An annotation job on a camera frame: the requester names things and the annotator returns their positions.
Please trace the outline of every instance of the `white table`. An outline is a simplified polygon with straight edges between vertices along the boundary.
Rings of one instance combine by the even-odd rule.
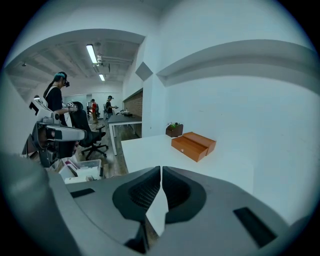
[[[172,147],[171,140],[172,138],[164,134],[122,141],[128,172],[132,173],[155,166],[176,167],[231,182],[248,193],[253,193],[254,169],[252,164],[232,150],[223,150],[219,141],[216,142],[213,152],[199,162],[195,162]],[[164,231],[167,212],[167,198],[161,188],[146,213],[159,236]]]
[[[135,124],[142,124],[142,118],[139,116],[134,115],[133,118],[124,116],[124,115],[112,115],[108,119],[108,125],[109,125],[109,131],[110,131],[110,139],[111,139],[111,144],[113,148],[113,153],[116,156],[117,155],[117,150],[116,150],[116,145],[115,145],[115,137],[116,135],[116,130],[115,126],[121,126],[121,125],[133,125],[133,134],[136,133],[136,126]]]

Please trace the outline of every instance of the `black shirt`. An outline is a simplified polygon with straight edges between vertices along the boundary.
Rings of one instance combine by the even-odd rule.
[[[106,104],[105,104],[106,112],[107,112],[107,113],[113,113],[113,112],[112,112],[112,108],[111,108],[110,106],[111,106],[111,103],[110,103],[110,101],[108,100],[108,101],[106,102]]]
[[[62,94],[61,90],[58,87],[53,88],[47,97],[45,98],[46,102],[48,102],[48,109],[52,111],[62,109]],[[60,121],[63,126],[67,126],[65,115],[60,115]]]

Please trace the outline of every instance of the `table leg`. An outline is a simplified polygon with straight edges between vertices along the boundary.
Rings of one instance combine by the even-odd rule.
[[[114,126],[112,124],[109,125],[109,130],[110,130],[110,139],[111,139],[111,144],[113,148],[113,153],[116,156],[117,150],[116,150],[116,144],[115,144],[115,138],[114,138]]]
[[[113,137],[117,137],[115,125],[112,125],[112,129],[113,129]]]

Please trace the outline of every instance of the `ceiling light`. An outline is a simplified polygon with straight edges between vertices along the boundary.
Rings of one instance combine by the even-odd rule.
[[[87,44],[86,45],[86,49],[88,50],[88,53],[90,55],[90,58],[92,60],[92,63],[98,63],[97,59],[96,59],[96,55],[95,55],[95,51],[94,51],[94,47],[92,44]]]
[[[101,78],[102,81],[105,80],[104,75],[103,74],[99,74],[99,77]]]

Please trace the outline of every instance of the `white wall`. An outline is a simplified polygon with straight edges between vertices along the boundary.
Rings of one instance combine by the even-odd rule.
[[[0,102],[0,151],[20,155],[37,120],[4,71],[0,74]]]
[[[142,137],[166,133],[166,88],[153,74],[143,82]]]
[[[87,109],[87,95],[86,94],[66,96],[66,97],[63,97],[62,101],[65,104],[67,104],[68,102],[80,102],[83,106],[84,111],[86,111],[86,109]]]
[[[180,122],[184,133],[216,140],[226,156],[236,154],[252,164],[258,199],[290,224],[311,212],[311,193],[319,186],[318,94],[249,76],[187,81],[166,93],[167,122]]]
[[[137,65],[137,54],[141,52],[141,46],[134,55],[132,65],[128,68],[122,85],[122,100],[130,97],[132,94],[136,93],[143,87],[143,81],[136,74],[136,69],[139,67]]]
[[[51,0],[19,35],[5,66],[30,46],[70,31],[112,29],[146,36],[159,16],[160,11],[132,0]]]
[[[80,94],[93,94],[93,93],[107,93],[114,96],[118,95],[118,98],[122,98],[122,85],[120,83],[110,83],[103,82],[99,77],[95,77],[92,79],[75,79],[70,78],[69,87],[63,87],[61,89],[62,97],[70,96],[70,95],[80,95]],[[42,96],[47,89],[49,84],[40,84],[36,89],[33,90],[29,95],[30,101],[35,95]]]
[[[99,105],[99,112],[101,114],[100,117],[103,117],[104,113],[104,104],[106,104],[108,96],[110,93],[93,93],[92,98],[95,100],[95,102]],[[111,100],[111,106],[117,106],[119,107],[119,111],[122,110],[122,94],[121,93],[113,93],[111,94],[113,99]]]
[[[299,24],[276,1],[178,0],[160,18],[162,70],[224,43],[270,39],[313,48]]]
[[[92,94],[87,94],[86,95],[86,102],[89,102],[91,101],[93,98],[92,98]]]

